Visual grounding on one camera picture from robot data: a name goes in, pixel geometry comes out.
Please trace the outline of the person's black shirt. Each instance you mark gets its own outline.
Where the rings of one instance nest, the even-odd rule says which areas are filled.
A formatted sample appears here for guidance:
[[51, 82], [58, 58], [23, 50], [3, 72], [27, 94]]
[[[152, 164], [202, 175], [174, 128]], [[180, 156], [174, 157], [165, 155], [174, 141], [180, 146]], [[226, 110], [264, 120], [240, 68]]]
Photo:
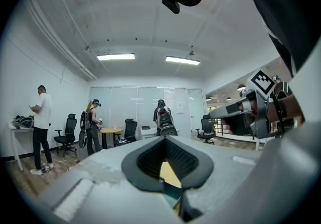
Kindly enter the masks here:
[[294, 76], [321, 37], [320, 0], [253, 0], [269, 36]]

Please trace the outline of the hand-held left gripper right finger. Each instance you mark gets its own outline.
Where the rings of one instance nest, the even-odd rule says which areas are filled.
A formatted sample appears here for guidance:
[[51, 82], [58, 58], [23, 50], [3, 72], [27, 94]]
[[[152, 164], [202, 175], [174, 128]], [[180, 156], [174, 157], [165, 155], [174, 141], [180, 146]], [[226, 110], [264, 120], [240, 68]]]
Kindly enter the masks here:
[[166, 159], [181, 182], [184, 223], [262, 223], [248, 179], [259, 153], [166, 137]]

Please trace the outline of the white ceiling pipes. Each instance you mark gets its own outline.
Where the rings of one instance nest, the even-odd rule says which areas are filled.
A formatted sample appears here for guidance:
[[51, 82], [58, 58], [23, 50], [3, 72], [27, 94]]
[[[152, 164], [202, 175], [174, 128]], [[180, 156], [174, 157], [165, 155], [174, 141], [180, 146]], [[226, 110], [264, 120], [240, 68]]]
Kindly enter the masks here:
[[41, 10], [37, 0], [25, 0], [25, 3], [36, 25], [40, 28], [47, 39], [58, 49], [58, 51], [90, 80], [97, 80], [97, 77], [76, 58], [76, 56], [59, 37], [46, 18], [44, 12]]

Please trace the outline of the black and white backpack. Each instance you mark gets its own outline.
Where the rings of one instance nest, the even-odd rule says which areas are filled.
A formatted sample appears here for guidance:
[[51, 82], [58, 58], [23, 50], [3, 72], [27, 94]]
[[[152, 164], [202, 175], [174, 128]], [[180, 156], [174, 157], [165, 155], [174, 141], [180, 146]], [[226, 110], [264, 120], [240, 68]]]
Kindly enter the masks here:
[[162, 130], [172, 125], [170, 114], [165, 109], [160, 109], [156, 118], [157, 127]]

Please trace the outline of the black bags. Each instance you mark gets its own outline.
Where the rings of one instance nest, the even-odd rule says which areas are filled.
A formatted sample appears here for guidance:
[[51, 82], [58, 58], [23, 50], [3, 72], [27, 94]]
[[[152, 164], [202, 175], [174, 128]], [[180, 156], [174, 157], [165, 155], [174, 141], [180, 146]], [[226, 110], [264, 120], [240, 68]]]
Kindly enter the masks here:
[[28, 117], [17, 115], [12, 124], [15, 128], [20, 129], [21, 127], [31, 129], [34, 125], [34, 116], [30, 115]]

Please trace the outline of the long ceiling light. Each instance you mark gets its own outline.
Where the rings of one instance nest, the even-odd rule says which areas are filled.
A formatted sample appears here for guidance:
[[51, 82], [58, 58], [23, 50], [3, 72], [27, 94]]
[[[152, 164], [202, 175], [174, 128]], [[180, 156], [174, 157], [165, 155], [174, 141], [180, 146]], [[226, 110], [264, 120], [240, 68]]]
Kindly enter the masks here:
[[189, 65], [196, 65], [196, 66], [198, 66], [201, 63], [198, 60], [192, 60], [192, 59], [180, 58], [180, 57], [173, 57], [173, 56], [167, 56], [166, 57], [166, 62], [189, 64]]
[[135, 54], [105, 54], [98, 55], [99, 61], [110, 61], [110, 60], [132, 60], [135, 59]]

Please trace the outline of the dark teal box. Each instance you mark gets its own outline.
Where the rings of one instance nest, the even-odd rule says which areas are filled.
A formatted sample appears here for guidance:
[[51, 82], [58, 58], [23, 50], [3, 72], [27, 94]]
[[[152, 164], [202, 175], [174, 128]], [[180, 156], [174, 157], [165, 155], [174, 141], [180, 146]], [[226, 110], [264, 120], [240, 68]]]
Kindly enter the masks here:
[[164, 197], [176, 215], [180, 214], [182, 189], [164, 182]]

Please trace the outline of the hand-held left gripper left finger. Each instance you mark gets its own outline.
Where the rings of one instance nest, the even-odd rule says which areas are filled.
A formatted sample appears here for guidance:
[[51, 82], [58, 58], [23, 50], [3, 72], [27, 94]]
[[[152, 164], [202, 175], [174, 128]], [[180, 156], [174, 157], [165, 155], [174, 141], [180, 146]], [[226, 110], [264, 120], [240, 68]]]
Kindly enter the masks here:
[[163, 194], [137, 189], [121, 170], [128, 153], [151, 141], [85, 158], [41, 193], [40, 204], [66, 224], [182, 224]]

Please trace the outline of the black office chair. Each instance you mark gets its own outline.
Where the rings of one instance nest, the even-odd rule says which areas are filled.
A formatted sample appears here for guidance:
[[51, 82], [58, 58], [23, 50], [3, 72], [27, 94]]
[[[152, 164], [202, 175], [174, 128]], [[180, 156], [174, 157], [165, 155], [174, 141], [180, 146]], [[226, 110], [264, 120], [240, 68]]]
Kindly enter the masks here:
[[58, 132], [58, 136], [54, 137], [54, 140], [61, 144], [60, 148], [56, 150], [57, 153], [63, 151], [63, 158], [66, 156], [66, 152], [70, 151], [77, 155], [77, 149], [72, 146], [75, 142], [74, 131], [77, 124], [77, 119], [75, 118], [75, 114], [69, 114], [66, 120], [64, 135], [61, 135], [62, 130], [55, 130]]
[[115, 134], [115, 141], [114, 146], [121, 146], [126, 145], [132, 142], [137, 141], [136, 139], [136, 129], [137, 129], [137, 122], [133, 119], [126, 119], [125, 120], [125, 131], [123, 136], [121, 133]]
[[196, 129], [197, 131], [197, 138], [200, 140], [204, 140], [204, 143], [206, 144], [215, 144], [214, 141], [212, 141], [212, 138], [216, 136], [216, 129], [214, 126], [214, 120], [210, 117], [210, 115], [204, 115], [201, 119], [202, 124], [202, 130]]

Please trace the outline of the round wooden table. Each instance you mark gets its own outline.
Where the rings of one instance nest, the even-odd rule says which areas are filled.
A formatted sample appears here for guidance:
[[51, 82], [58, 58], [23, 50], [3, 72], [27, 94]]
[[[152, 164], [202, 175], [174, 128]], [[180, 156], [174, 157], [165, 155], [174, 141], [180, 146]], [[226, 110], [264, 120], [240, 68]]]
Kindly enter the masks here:
[[102, 128], [98, 131], [102, 138], [102, 149], [107, 149], [107, 134], [112, 134], [113, 147], [116, 142], [116, 134], [120, 134], [123, 129], [120, 128]]

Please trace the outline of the person's right forearm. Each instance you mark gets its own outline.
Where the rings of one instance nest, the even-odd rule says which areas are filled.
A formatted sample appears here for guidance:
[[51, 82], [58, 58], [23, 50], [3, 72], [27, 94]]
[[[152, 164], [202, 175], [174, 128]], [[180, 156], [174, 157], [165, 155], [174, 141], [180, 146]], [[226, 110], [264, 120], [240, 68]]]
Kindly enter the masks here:
[[292, 119], [299, 116], [303, 116], [303, 113], [293, 94], [286, 98], [278, 99], [268, 106], [267, 118], [270, 122]]

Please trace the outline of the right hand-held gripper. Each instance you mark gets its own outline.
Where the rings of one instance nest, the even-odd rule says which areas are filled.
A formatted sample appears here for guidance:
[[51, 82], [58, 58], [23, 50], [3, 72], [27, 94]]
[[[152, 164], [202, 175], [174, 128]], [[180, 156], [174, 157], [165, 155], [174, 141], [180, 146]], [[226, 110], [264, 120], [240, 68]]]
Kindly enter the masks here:
[[[221, 119], [234, 135], [252, 135], [258, 139], [269, 137], [270, 121], [267, 118], [270, 95], [276, 83], [263, 70], [256, 70], [246, 81], [240, 102], [234, 102], [212, 110], [212, 119]], [[250, 102], [257, 101], [255, 116]]]

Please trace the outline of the white desk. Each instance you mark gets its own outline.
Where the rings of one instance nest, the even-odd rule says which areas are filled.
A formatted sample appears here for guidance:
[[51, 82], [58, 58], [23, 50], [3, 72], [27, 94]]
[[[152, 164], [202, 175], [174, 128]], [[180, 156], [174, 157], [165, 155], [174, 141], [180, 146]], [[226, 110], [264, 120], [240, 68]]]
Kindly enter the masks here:
[[17, 151], [17, 142], [16, 142], [15, 133], [28, 133], [29, 135], [31, 135], [33, 128], [25, 128], [25, 127], [16, 128], [12, 123], [8, 123], [8, 125], [10, 130], [11, 145], [14, 152], [14, 159], [17, 162], [20, 171], [23, 171], [24, 169], [22, 167], [20, 156]]
[[140, 128], [138, 131], [138, 137], [140, 140], [156, 137], [156, 127], [150, 129]]

